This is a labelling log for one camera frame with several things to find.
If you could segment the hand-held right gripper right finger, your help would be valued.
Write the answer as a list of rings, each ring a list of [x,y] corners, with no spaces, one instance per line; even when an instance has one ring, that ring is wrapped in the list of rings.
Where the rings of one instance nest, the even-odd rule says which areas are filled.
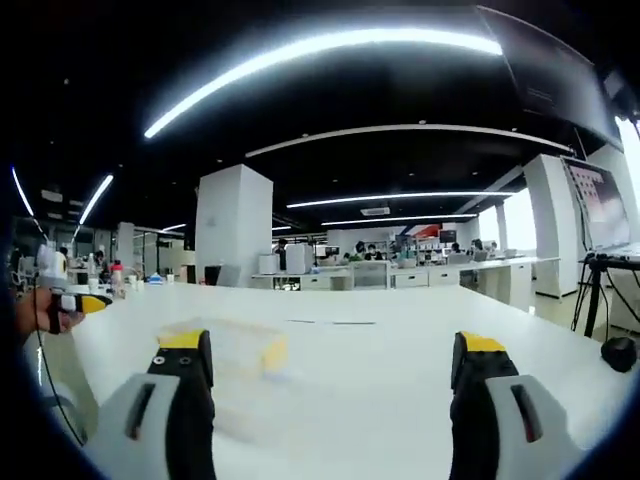
[[[451,479],[563,479],[571,472],[567,414],[498,341],[455,334]]]

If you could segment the person's left hand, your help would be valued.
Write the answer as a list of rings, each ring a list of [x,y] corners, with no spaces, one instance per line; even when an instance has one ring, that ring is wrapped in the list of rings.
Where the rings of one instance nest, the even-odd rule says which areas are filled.
[[[65,333],[69,317],[54,309],[53,293],[48,288],[36,288],[14,303],[15,326],[21,345],[36,331]]]

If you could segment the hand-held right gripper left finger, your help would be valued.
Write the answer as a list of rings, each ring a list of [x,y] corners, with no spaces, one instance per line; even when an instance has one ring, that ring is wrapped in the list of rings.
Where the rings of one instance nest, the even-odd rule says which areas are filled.
[[[170,335],[99,409],[84,447],[108,479],[214,479],[210,333]]]

